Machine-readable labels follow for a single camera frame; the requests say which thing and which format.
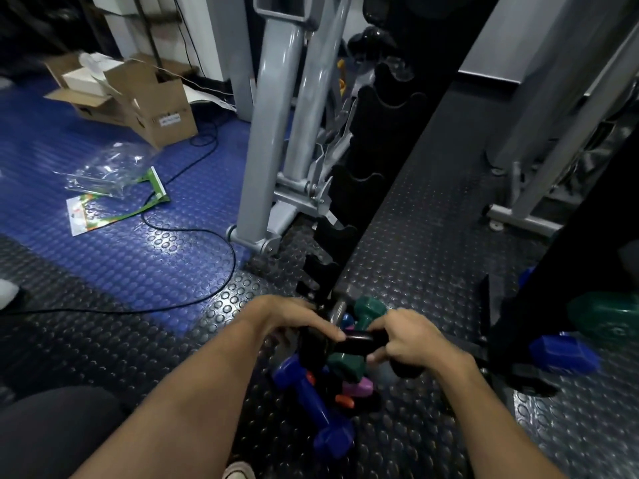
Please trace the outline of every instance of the purple dumbbell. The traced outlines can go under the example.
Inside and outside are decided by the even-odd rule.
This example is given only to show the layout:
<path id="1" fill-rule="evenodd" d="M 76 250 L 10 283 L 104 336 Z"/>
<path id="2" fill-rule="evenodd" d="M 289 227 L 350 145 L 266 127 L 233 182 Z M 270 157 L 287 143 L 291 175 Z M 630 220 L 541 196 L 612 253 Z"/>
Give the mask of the purple dumbbell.
<path id="1" fill-rule="evenodd" d="M 273 381 L 280 390 L 290 386 L 297 392 L 297 400 L 309 414 L 319 432 L 313 441 L 315 452 L 323 459 L 344 457 L 355 441 L 353 424 L 346 417 L 329 411 L 306 378 L 306 370 L 294 354 L 277 367 Z"/>

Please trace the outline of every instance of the blue rubber floor mat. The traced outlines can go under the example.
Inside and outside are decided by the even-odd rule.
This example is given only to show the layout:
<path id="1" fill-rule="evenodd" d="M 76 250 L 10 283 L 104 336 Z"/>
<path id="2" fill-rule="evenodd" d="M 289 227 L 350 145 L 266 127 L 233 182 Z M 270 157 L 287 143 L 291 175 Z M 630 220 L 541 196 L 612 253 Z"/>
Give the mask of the blue rubber floor mat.
<path id="1" fill-rule="evenodd" d="M 156 231 L 132 217 L 71 236 L 66 200 L 78 193 L 65 190 L 63 177 L 54 171 L 77 168 L 116 141 L 141 140 L 129 128 L 84 120 L 69 104 L 44 99 L 53 88 L 54 81 L 43 77 L 0 91 L 0 233 L 134 309 L 191 301 L 216 290 L 231 273 L 232 256 L 228 245 L 211 234 Z M 249 128 L 227 118 L 217 150 L 167 186 L 171 201 L 148 212 L 148 220 L 223 235 L 237 217 Z M 206 134 L 213 130 L 203 123 L 198 142 L 210 139 Z M 171 145 L 155 168 L 167 181 L 212 148 L 188 141 Z M 136 189 L 138 206 L 148 193 L 148 187 Z M 235 249 L 240 267 L 249 252 Z M 153 318 L 181 335 L 207 304 Z"/>

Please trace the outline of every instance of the forearm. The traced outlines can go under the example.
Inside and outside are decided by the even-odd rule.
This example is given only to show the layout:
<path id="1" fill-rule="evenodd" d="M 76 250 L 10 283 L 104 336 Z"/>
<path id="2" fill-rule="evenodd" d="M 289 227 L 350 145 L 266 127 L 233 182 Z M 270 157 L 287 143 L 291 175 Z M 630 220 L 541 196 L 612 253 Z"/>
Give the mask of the forearm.
<path id="1" fill-rule="evenodd" d="M 477 479 L 565 478 L 499 401 L 470 355 L 442 363 L 436 375 L 461 426 Z"/>
<path id="2" fill-rule="evenodd" d="M 268 332 L 251 306 L 173 370 L 74 478 L 221 477 Z"/>

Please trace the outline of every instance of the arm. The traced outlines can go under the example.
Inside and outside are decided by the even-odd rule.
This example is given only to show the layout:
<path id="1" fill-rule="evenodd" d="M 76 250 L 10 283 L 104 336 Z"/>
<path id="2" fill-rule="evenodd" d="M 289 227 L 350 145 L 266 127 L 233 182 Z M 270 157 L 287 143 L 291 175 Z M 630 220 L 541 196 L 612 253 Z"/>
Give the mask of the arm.
<path id="1" fill-rule="evenodd" d="M 164 378 L 74 479 L 218 478 L 226 467 L 262 342 L 281 326 L 344 333 L 301 299 L 256 297 L 219 335 Z"/>
<path id="2" fill-rule="evenodd" d="M 432 322 L 411 310 L 389 310 L 369 330 L 382 328 L 390 340 L 367 361 L 390 357 L 435 374 L 457 416 L 477 479 L 565 478 L 499 401 L 473 357 L 451 344 Z"/>

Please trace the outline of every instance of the cardboard flap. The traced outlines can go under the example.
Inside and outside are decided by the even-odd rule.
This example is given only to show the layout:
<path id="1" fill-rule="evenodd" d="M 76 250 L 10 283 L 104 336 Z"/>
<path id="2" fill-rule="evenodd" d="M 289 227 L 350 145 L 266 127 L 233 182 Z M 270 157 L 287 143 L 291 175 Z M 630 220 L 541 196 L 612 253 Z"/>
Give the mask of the cardboard flap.
<path id="1" fill-rule="evenodd" d="M 49 57 L 44 61 L 44 64 L 47 66 L 47 69 L 49 69 L 49 72 L 51 72 L 53 79 L 55 79 L 58 85 L 63 88 L 68 88 L 69 86 L 62 76 L 67 72 L 71 72 L 72 70 L 82 67 L 78 60 L 78 54 L 65 54 L 59 55 L 58 57 Z"/>
<path id="2" fill-rule="evenodd" d="M 128 99 L 140 87 L 158 85 L 155 69 L 148 64 L 127 61 L 104 73 L 107 83 Z"/>
<path id="3" fill-rule="evenodd" d="M 181 80 L 139 87 L 135 92 L 135 102 L 136 109 L 147 117 L 189 108 Z"/>
<path id="4" fill-rule="evenodd" d="M 69 102 L 71 104 L 87 107 L 99 107 L 110 99 L 110 97 L 86 94 L 85 92 L 77 92 L 76 90 L 63 87 L 57 88 L 44 97 L 45 99 L 51 99 L 52 101 Z"/>

